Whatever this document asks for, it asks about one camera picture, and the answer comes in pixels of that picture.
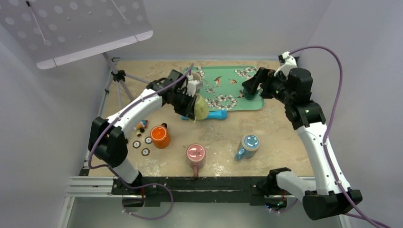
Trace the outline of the pink mug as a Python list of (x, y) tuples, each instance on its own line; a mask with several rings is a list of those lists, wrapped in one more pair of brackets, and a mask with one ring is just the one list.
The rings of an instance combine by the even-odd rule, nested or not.
[(206, 150), (197, 143), (191, 144), (186, 151), (186, 158), (190, 168), (193, 171), (193, 177), (199, 177), (199, 171), (205, 166), (206, 163)]

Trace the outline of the dark green mug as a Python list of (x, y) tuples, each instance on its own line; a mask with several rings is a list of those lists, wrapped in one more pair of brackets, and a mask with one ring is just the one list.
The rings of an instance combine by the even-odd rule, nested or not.
[(242, 92), (243, 92), (243, 97), (246, 100), (250, 101), (250, 100), (253, 100), (259, 94), (260, 89), (258, 87), (257, 90), (254, 93), (252, 93), (252, 92), (249, 92), (246, 87), (244, 87)]

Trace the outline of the yellow-green hexagonal mug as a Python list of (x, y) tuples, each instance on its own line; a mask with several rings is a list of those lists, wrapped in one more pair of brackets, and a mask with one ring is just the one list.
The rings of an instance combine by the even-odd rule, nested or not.
[(196, 94), (195, 96), (194, 120), (204, 120), (209, 115), (209, 107), (206, 104), (205, 99), (200, 94)]

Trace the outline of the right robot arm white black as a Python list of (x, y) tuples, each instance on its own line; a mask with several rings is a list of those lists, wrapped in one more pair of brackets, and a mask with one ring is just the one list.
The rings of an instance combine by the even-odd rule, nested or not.
[(287, 119), (301, 139), (314, 173), (311, 184), (289, 168), (270, 170), (264, 182), (257, 185), (265, 195), (286, 191), (301, 201), (306, 215), (319, 220), (348, 213), (363, 199), (343, 176), (337, 164), (321, 106), (311, 99), (313, 78), (303, 68), (293, 68), (288, 75), (259, 68), (255, 75), (242, 83), (243, 96), (251, 98), (261, 88), (264, 99), (276, 99), (285, 108)]

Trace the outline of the light blue butterfly mug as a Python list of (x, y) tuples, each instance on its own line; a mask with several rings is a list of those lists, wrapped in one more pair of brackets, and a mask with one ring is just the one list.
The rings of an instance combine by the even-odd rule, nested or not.
[(239, 161), (241, 159), (250, 159), (259, 150), (260, 140), (254, 134), (245, 135), (237, 148), (237, 152), (234, 156), (234, 160)]

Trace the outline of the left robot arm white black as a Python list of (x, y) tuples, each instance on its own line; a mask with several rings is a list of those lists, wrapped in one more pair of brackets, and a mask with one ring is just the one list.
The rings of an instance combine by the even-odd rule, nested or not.
[(129, 194), (137, 194), (142, 187), (142, 174), (128, 159), (128, 136), (134, 127), (165, 104), (190, 119), (195, 118), (195, 103), (202, 79), (188, 69), (184, 74), (172, 70), (167, 77), (150, 82), (144, 91), (130, 104), (104, 119), (97, 117), (91, 124), (88, 142), (88, 166), (93, 156), (104, 162), (123, 183)]

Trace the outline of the beige floral mug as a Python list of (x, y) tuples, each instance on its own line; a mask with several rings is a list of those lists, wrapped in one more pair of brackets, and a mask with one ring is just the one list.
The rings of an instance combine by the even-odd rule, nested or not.
[(202, 77), (197, 72), (190, 72), (187, 74), (187, 78), (189, 79), (190, 83), (195, 85), (197, 89), (203, 87)]

